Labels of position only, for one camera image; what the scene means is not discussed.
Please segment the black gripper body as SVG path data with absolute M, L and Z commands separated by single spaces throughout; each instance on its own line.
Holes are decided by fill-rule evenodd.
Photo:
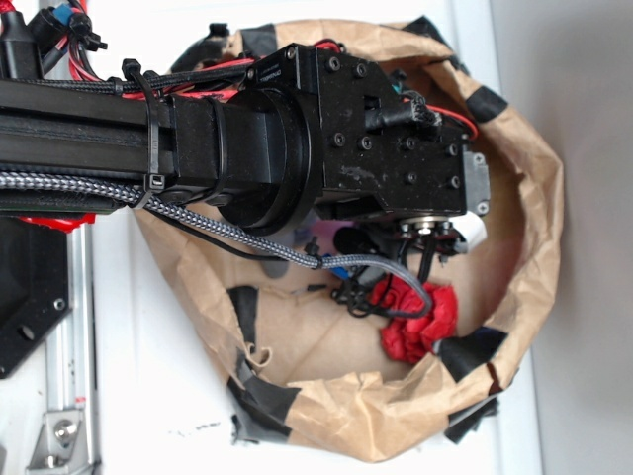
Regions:
M 308 214 L 378 223 L 466 253 L 487 236 L 489 171 L 467 133 L 374 62 L 290 45 L 251 69 L 254 232 Z

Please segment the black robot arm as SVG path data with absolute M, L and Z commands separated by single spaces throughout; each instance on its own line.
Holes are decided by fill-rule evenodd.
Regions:
M 290 45 L 237 71 L 226 101 L 168 76 L 53 83 L 32 41 L 1 47 L 1 212 L 77 218 L 205 201 L 265 237 L 322 219 L 419 225 L 490 208 L 471 137 L 374 62 Z

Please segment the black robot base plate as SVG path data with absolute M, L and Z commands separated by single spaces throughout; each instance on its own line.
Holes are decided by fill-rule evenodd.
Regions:
M 1 219 L 1 377 L 9 378 L 69 312 L 66 234 Z

